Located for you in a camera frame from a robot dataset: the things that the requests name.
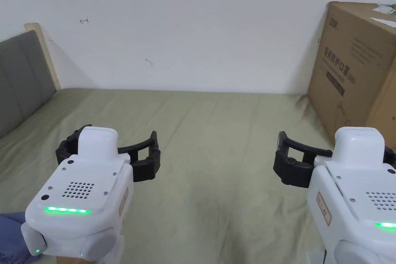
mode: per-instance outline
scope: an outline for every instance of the label sticker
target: label sticker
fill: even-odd
[[[393,9],[393,7],[389,4],[382,4],[379,5],[377,8],[374,8],[373,11],[375,12],[380,12],[386,15],[392,14],[395,12],[395,10]]]
[[[396,28],[396,22],[392,21],[392,20],[381,20],[381,19],[376,19],[376,18],[370,18],[372,20],[376,20],[377,22],[383,23],[387,26],[391,26],[393,28]]]
[[[323,214],[324,219],[326,220],[327,225],[330,226],[331,213],[330,213],[329,209],[327,208],[326,202],[324,201],[320,192],[317,193],[316,202],[319,205],[319,208]]]
[[[125,206],[126,199],[128,198],[128,194],[129,194],[129,190],[127,188],[126,191],[125,191],[124,197],[121,200],[121,204],[119,205],[118,213],[119,213],[120,216],[122,214],[123,207]]]

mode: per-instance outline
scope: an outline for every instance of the white wall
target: white wall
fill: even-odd
[[[0,39],[39,22],[63,87],[305,93],[328,1],[0,0]]]

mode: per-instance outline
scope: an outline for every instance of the bed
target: bed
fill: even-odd
[[[0,138],[0,213],[26,209],[59,143],[88,123],[117,130],[119,146],[158,132],[161,168],[135,183],[122,263],[302,264],[307,250],[324,250],[306,190],[272,169],[281,130],[331,148],[306,96],[55,90]]]

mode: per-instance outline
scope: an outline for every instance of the gray upholstered headboard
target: gray upholstered headboard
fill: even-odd
[[[55,92],[34,30],[0,42],[0,137],[38,110]]]

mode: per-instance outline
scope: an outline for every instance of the blue fabric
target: blue fabric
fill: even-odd
[[[20,231],[24,222],[24,213],[0,214],[0,264],[23,264],[40,259],[41,255],[32,256],[27,249]]]

